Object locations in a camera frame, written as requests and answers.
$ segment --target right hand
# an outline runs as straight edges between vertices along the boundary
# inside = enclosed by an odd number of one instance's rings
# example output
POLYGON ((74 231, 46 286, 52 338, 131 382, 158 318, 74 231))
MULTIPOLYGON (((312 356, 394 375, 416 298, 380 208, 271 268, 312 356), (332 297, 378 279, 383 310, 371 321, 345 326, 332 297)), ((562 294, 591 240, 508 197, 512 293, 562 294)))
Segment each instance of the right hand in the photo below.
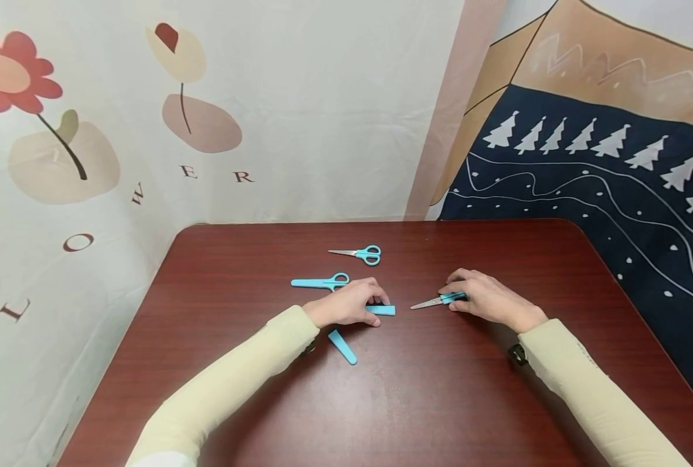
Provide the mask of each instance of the right hand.
POLYGON ((452 311, 465 311, 494 323, 501 323, 517 334, 527 333, 548 318, 538 306, 508 289, 500 281, 478 270, 459 269, 448 277, 440 294, 464 292, 468 302, 455 301, 452 311))

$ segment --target flower stem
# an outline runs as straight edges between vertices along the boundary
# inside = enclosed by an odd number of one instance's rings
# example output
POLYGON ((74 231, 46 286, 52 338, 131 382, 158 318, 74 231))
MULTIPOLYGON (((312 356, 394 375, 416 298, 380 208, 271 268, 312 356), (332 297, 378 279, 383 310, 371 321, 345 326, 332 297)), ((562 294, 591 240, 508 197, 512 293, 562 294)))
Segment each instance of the flower stem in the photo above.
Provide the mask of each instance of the flower stem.
POLYGON ((74 164, 77 166, 77 172, 79 172, 79 178, 81 178, 82 180, 86 180, 87 179, 87 172, 84 171, 84 166, 82 166, 82 163, 77 158, 77 155, 74 153, 74 151, 72 151, 71 148, 68 147, 68 144, 66 143, 66 141, 64 141, 63 138, 61 138, 61 135, 58 134, 56 132, 56 130, 53 129, 53 127, 48 125, 48 122, 45 121, 45 118, 43 118, 43 116, 41 114, 37 114, 37 115, 38 115, 38 118, 40 118, 40 121, 43 123, 43 125, 45 125, 45 127, 48 128, 51 131, 51 133, 53 133, 53 136, 56 137, 58 142, 61 142, 62 146, 66 149, 66 152, 68 152, 68 154, 71 156, 71 160, 74 161, 74 164))
POLYGON ((191 134, 191 127, 188 125, 188 118, 186 118, 186 107, 183 104, 183 83, 180 83, 180 112, 183 113, 183 120, 186 123, 186 128, 188 128, 188 133, 191 134))

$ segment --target scissor blade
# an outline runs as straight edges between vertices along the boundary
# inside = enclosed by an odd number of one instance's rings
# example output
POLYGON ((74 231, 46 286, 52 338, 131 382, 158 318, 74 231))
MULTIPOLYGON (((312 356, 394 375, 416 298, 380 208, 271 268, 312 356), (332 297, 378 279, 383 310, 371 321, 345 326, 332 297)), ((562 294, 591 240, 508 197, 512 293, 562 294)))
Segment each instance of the scissor blade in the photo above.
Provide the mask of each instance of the scissor blade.
POLYGON ((416 304, 414 306, 411 306, 409 309, 426 308, 427 306, 435 306, 435 305, 439 305, 441 303, 442 303, 442 300, 440 299, 440 297, 437 297, 437 298, 422 302, 421 304, 416 304))
POLYGON ((348 255, 348 256, 355 256, 357 254, 357 250, 329 250, 328 252, 330 254, 348 255))

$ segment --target beige flower bud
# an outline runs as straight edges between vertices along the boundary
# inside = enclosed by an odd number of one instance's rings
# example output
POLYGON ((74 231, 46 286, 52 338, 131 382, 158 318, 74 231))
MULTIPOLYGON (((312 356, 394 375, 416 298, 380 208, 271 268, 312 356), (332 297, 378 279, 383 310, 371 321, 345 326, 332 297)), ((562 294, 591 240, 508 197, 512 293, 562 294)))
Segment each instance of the beige flower bud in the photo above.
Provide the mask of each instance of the beige flower bud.
POLYGON ((206 55, 191 31, 160 23, 154 30, 146 28, 145 32, 149 47, 171 77, 181 83, 193 83, 203 77, 206 55))

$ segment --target hand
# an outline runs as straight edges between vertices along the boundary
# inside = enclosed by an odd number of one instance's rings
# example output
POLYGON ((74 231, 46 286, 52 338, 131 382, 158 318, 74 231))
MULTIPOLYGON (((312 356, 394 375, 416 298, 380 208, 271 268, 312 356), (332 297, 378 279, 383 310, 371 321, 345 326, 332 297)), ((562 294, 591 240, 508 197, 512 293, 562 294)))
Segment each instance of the hand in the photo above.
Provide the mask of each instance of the hand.
POLYGON ((380 319, 365 309, 367 304, 389 305, 378 281, 372 277, 351 281, 320 300, 304 304, 302 309, 318 328, 329 324, 366 323, 380 326, 380 319))
POLYGON ((508 289, 500 281, 478 270, 459 269, 448 277, 440 294, 464 292, 468 302, 455 301, 452 311, 465 311, 493 323, 501 323, 517 334, 527 333, 548 318, 538 306, 508 289))

